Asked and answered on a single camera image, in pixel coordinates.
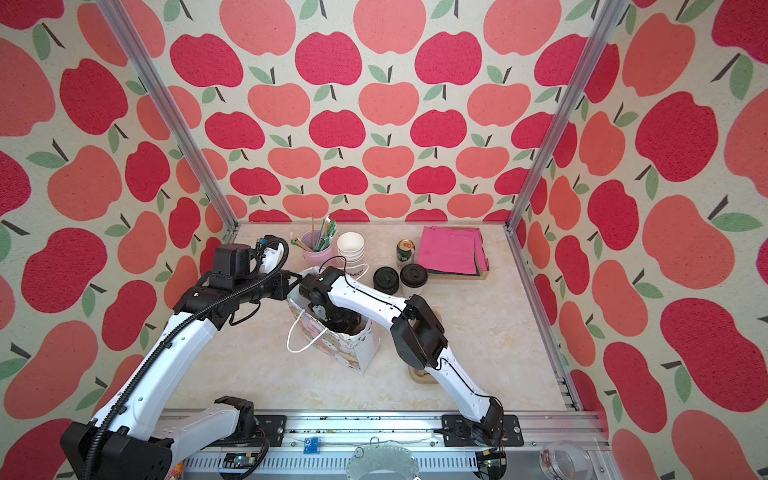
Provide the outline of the white patterned paper gift bag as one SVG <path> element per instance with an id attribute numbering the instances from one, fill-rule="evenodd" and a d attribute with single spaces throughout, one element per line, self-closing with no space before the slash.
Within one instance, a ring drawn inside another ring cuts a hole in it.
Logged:
<path id="1" fill-rule="evenodd" d="M 383 330 L 378 324 L 362 317 L 354 334 L 335 332 L 321 322 L 324 311 L 311 307 L 298 288 L 288 295 L 287 304 L 295 317 L 286 339 L 290 353 L 314 348 L 360 375 L 365 373 L 382 343 Z"/>

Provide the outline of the black plastic cup lid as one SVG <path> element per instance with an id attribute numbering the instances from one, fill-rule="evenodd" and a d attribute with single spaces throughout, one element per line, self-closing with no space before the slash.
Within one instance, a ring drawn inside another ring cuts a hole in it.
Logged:
<path id="1" fill-rule="evenodd" d="M 408 288 L 421 288 L 428 282 L 428 272 L 419 264 L 406 264 L 400 271 L 400 281 Z"/>

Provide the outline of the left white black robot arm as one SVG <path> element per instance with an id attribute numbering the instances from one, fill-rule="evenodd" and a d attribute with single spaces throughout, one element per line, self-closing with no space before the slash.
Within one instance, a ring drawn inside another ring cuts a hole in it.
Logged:
<path id="1" fill-rule="evenodd" d="M 289 247 L 268 235 L 255 246 L 223 244 L 213 267 L 187 289 L 160 338 L 114 396 L 86 423 L 72 423 L 60 445 L 79 479 L 162 479 L 176 464 L 217 442 L 256 441 L 267 450 L 252 402 L 224 396 L 181 425 L 159 434 L 160 416 L 203 348 L 236 325 L 244 303 L 284 300 L 291 272 Z"/>

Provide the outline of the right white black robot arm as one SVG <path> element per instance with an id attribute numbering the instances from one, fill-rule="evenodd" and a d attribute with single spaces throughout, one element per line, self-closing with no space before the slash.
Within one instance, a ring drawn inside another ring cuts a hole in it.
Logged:
<path id="1" fill-rule="evenodd" d="M 392 296 L 367 287 L 336 267 L 305 274 L 298 284 L 310 307 L 323 309 L 330 327 L 347 327 L 356 317 L 371 320 L 391 334 L 399 358 L 424 370 L 456 403 L 469 433 L 463 438 L 479 446 L 498 447 L 504 433 L 504 407 L 463 369 L 445 328 L 419 296 Z"/>

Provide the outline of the white paper coffee cup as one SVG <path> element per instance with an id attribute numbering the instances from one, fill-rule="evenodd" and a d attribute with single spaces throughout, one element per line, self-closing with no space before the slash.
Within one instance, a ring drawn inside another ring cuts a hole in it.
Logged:
<path id="1" fill-rule="evenodd" d="M 417 286 L 410 286 L 406 283 L 402 284 L 402 293 L 403 296 L 406 298 L 410 298 L 413 295 L 420 295 L 424 289 L 425 285 L 417 285 Z"/>

